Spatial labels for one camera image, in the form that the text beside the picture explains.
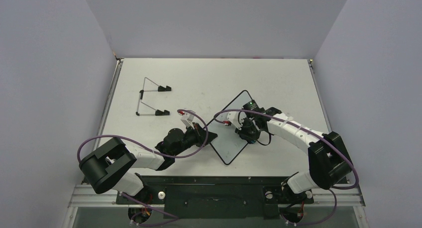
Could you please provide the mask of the black framed small whiteboard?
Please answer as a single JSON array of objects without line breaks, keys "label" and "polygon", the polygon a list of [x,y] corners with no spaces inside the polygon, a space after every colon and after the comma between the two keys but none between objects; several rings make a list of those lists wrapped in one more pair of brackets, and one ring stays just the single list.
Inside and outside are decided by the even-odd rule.
[{"label": "black framed small whiteboard", "polygon": [[228,112],[222,113],[208,123],[210,132],[214,132],[218,137],[211,142],[212,148],[216,151],[220,159],[225,165],[229,165],[236,156],[248,145],[235,133],[235,127],[232,125],[224,125],[223,120]]}]

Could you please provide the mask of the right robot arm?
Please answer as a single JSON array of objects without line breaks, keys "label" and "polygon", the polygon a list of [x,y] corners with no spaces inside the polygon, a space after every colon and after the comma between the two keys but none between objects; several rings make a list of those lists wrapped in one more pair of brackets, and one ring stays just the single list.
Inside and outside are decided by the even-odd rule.
[{"label": "right robot arm", "polygon": [[229,112],[227,120],[235,126],[240,138],[248,143],[257,142],[260,134],[266,132],[307,154],[308,171],[297,172],[282,182],[281,196],[288,202],[313,188],[328,190],[353,172],[344,142],[336,132],[315,131],[275,107],[260,108],[254,100],[247,102],[239,111]]}]

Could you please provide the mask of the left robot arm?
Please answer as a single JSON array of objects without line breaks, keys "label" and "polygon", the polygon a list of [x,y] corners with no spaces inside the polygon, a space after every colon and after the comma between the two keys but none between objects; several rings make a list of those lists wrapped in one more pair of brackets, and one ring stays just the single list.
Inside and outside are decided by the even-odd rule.
[{"label": "left robot arm", "polygon": [[198,123],[185,131],[171,129],[151,150],[127,145],[115,136],[82,158],[79,168],[97,194],[116,190],[127,193],[136,203],[143,203],[148,198],[148,189],[138,175],[129,171],[131,168],[165,170],[185,150],[192,146],[206,146],[217,137],[216,133],[207,132]]}]

